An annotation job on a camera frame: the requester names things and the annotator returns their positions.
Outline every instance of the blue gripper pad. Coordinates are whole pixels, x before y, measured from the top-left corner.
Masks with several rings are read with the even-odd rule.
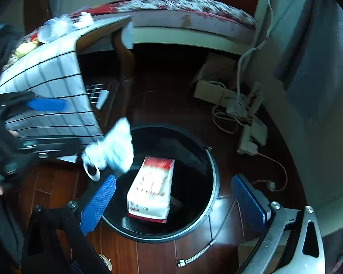
[[[83,209],[81,213],[80,230],[86,235],[95,229],[102,214],[107,208],[110,199],[115,192],[116,181],[114,175],[104,181],[103,185],[95,193],[94,197]]]
[[[251,229],[257,233],[265,234],[267,232],[267,215],[242,177],[245,178],[238,174],[231,179],[233,196],[238,200],[241,213],[244,214]]]
[[[51,98],[33,98],[27,102],[27,106],[36,111],[63,111],[66,108],[66,101]]]

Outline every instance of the red and white box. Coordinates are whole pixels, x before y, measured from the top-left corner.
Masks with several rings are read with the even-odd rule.
[[[161,224],[170,210],[174,160],[145,157],[127,193],[128,216]]]

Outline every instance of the trash can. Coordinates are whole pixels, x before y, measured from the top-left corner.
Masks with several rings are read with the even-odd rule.
[[[134,162],[131,169],[117,177],[117,187],[103,219],[122,236],[144,243],[179,239],[197,228],[212,210],[220,180],[209,148],[191,133],[166,124],[146,124],[131,129]],[[175,160],[170,203],[164,224],[127,216],[126,197],[145,156]]]

